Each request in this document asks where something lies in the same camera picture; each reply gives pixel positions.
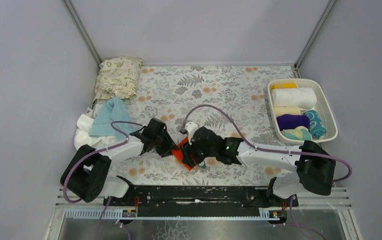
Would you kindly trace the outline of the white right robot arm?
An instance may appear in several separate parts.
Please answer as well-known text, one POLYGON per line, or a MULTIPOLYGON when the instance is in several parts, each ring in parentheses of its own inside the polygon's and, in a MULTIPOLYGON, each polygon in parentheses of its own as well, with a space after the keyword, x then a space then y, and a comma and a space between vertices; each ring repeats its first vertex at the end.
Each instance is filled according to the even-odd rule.
POLYGON ((206 127, 194 128, 178 145, 181 161, 192 169, 206 158, 225 165, 266 165, 288 171, 269 183, 271 193, 281 199, 302 192, 331 194, 336 161, 313 141, 302 146, 250 144, 240 137, 221 137, 206 127))

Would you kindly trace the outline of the teal bunny pattern towel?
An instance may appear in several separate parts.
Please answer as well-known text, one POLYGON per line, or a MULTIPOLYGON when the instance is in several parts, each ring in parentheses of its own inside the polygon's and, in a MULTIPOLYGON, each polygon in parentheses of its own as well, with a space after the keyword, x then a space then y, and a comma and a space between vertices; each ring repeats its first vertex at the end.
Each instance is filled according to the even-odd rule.
POLYGON ((327 128, 316 110, 307 110, 303 115, 309 118, 309 132, 315 139, 320 139, 327 134, 327 128))

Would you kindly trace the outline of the orange red towel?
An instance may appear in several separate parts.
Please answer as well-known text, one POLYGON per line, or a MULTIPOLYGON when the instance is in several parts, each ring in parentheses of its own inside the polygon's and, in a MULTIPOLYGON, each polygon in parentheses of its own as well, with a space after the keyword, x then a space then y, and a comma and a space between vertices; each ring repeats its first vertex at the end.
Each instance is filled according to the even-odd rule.
POLYGON ((197 165, 197 163, 187 148, 188 146, 188 137, 186 137, 171 150, 171 153, 180 163, 182 163, 189 171, 191 171, 197 165))

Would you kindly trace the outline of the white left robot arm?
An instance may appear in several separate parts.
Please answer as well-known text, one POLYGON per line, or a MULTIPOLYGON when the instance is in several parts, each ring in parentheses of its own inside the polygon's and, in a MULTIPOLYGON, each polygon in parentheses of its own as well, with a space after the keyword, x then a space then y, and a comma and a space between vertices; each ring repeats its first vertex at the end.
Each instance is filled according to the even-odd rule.
POLYGON ((131 183, 122 177, 108 176, 113 160, 125 161, 151 151, 164 158, 179 149, 169 135, 166 123, 157 118, 152 118, 147 125, 140 125, 130 134, 119 129, 117 124, 113 121, 110 126, 125 136, 125 140, 100 149, 85 144, 77 150, 65 169, 60 184, 68 203, 90 203, 98 197, 122 198, 131 183))

